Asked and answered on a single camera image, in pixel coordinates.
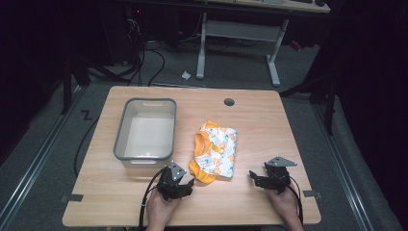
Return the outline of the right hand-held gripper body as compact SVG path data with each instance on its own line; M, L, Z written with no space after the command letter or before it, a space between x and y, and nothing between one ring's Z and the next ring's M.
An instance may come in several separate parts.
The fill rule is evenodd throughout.
M297 163L283 157L274 157L264 162L264 166L267 176L258 175L257 179L253 179L255 186L282 193L291 184L287 167L296 167Z

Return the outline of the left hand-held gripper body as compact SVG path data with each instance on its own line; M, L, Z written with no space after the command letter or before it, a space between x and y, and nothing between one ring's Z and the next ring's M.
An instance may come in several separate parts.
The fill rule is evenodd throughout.
M181 184L181 180L186 173L187 172L174 161L171 161L169 166L162 169L157 190L163 196L164 200L170 201L191 195L192 187L189 187L188 183L184 185Z

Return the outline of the orange patterned baby garment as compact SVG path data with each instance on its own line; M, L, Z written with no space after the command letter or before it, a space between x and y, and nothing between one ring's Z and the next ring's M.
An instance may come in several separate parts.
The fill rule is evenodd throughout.
M234 176L238 132L207 120L194 135L190 173L204 184Z

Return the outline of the white plastic basin grey rim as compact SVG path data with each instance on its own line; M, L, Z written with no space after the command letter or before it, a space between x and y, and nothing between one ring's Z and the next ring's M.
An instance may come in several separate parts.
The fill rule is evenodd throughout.
M125 167L162 168L174 151L177 104L170 98L131 98L124 106L114 155Z

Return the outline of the black metal stand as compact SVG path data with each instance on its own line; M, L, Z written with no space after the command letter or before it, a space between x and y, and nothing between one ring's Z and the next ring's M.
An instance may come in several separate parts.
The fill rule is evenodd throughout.
M288 97L297 92L310 92L309 102L312 105L323 104L325 106L323 114L324 128L329 135L333 135L332 122L335 113L334 103L339 76L340 70L337 67L312 67L301 84L289 90L284 90L279 95Z
M62 114L65 115L72 104L72 80L75 80L80 87L87 87L90 84L90 77L86 67L86 59L79 55L70 55L64 63L64 101Z

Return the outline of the metal floor rail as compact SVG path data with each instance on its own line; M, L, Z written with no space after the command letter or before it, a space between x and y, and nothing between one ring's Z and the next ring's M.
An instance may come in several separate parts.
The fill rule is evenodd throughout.
M324 134L325 139L330 147L330 153L334 162L335 170L337 171L338 178L341 181L348 204L352 210L353 215L356 218L360 231L374 231L364 203L357 191L357 188L355 187L349 171L346 168L340 149L336 144L335 138L333 135L329 134L329 131L326 128L326 125L324 123L323 108L317 105L312 105L311 108L318 120L320 130Z
M66 108L63 109L63 113L59 114L56 122L45 138L43 144L39 148L36 156L32 159L27 170L24 172L23 176L19 179L18 184L13 190L13 194L10 196L7 204L3 207L0 212L0 231L7 231L15 214L23 203L26 195L36 182L38 175L40 174L43 166L45 165L48 157L50 156L50 150L55 143L58 135L61 133L66 120L68 119L72 108L77 104L85 93L85 87L76 87L72 93L73 101Z

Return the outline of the white metal frame desk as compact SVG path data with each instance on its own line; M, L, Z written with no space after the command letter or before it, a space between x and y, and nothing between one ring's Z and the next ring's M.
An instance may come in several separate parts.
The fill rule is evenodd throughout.
M311 13L323 15L331 12L324 0L197 0L204 7L249 7L255 10L277 10L280 13ZM207 14L201 16L200 50L197 60L196 78L205 76L206 38L246 39L271 42L271 53L266 55L266 62L272 84L280 86L275 59L286 34L289 18L284 16L277 25L266 22L243 22L238 19L208 19Z

